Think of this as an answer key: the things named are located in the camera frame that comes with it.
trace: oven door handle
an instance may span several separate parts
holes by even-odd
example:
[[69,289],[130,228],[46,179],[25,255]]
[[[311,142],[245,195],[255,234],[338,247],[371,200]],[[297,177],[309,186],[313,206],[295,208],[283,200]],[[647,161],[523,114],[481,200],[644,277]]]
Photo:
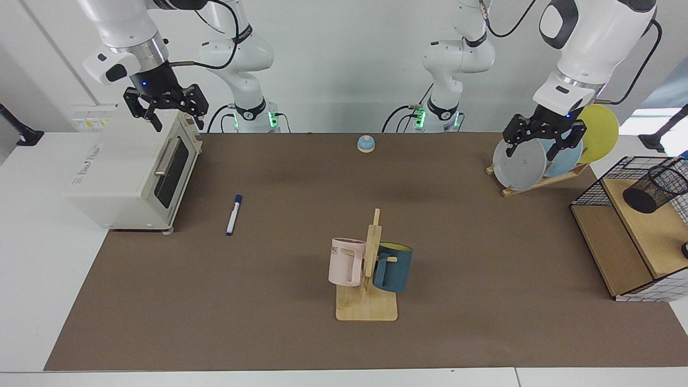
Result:
[[165,148],[165,151],[162,153],[162,157],[158,162],[158,166],[155,168],[156,176],[167,176],[167,172],[169,172],[170,167],[172,166],[172,162],[174,161],[174,155],[177,153],[177,149],[179,149],[179,146],[181,144],[182,139],[179,137],[172,138],[167,143],[167,147]]

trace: oven door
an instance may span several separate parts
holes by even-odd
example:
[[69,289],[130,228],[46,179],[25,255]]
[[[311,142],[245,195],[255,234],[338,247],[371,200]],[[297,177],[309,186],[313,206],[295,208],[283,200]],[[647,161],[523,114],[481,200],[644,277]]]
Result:
[[155,212],[170,226],[191,176],[196,157],[197,152],[187,133],[177,124],[170,133],[165,150],[155,168],[153,189],[148,197]]

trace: pink mug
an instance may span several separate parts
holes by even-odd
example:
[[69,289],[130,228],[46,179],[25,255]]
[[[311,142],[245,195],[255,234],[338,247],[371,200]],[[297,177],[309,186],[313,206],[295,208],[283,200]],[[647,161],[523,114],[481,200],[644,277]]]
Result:
[[363,282],[365,242],[348,238],[332,239],[330,282],[339,286],[359,286]]

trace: brown table mat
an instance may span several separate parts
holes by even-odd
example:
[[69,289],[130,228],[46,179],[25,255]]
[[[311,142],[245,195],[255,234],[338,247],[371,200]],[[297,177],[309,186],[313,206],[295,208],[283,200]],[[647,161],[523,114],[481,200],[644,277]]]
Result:
[[[610,299],[568,208],[590,171],[505,199],[498,135],[357,137],[205,136],[175,233],[108,234],[45,369],[688,366],[668,304]],[[337,322],[330,239],[375,207],[414,248],[399,320]]]

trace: white table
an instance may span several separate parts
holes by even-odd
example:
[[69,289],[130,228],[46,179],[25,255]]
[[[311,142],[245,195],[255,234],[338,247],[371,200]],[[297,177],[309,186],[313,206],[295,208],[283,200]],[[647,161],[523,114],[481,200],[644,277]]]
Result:
[[[525,387],[688,384],[688,368],[42,373],[107,233],[61,195],[96,137],[46,134],[36,147],[17,148],[0,167],[0,386],[516,387],[519,379]],[[595,172],[623,154],[653,155],[637,139],[622,138]],[[688,300],[672,306],[688,328]]]

